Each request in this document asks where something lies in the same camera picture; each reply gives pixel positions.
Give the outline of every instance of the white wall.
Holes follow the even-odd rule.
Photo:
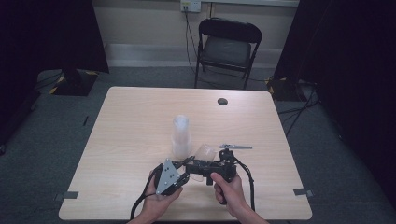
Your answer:
[[[107,44],[179,48],[186,46],[186,18],[185,14],[180,12],[178,0],[93,0],[92,2],[103,41]],[[188,17],[195,43],[198,42],[198,24],[210,17],[210,11],[212,17],[251,22],[262,30],[263,40],[260,46],[260,51],[264,52],[262,54],[276,52],[278,57],[283,49],[295,10],[296,7],[202,3],[202,12],[190,13]],[[256,60],[266,57],[259,54]]]

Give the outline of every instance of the baseboard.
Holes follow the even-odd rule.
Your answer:
[[[253,67],[275,68],[282,49],[259,49]],[[195,66],[194,49],[182,46],[148,46],[127,44],[105,44],[108,66],[153,67]]]

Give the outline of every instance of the light wood surface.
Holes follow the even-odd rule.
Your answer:
[[[219,105],[219,98],[229,103]],[[108,91],[68,190],[78,197],[64,200],[60,218],[129,219],[149,171],[175,159],[171,133],[179,114],[190,119],[193,150],[204,143],[215,149],[223,143],[253,147],[233,152],[252,173],[261,216],[311,218],[306,196],[294,195],[303,185],[268,92],[134,87]],[[241,167],[237,172],[249,202],[248,177]],[[191,179],[161,220],[234,218],[216,201],[212,186]]]

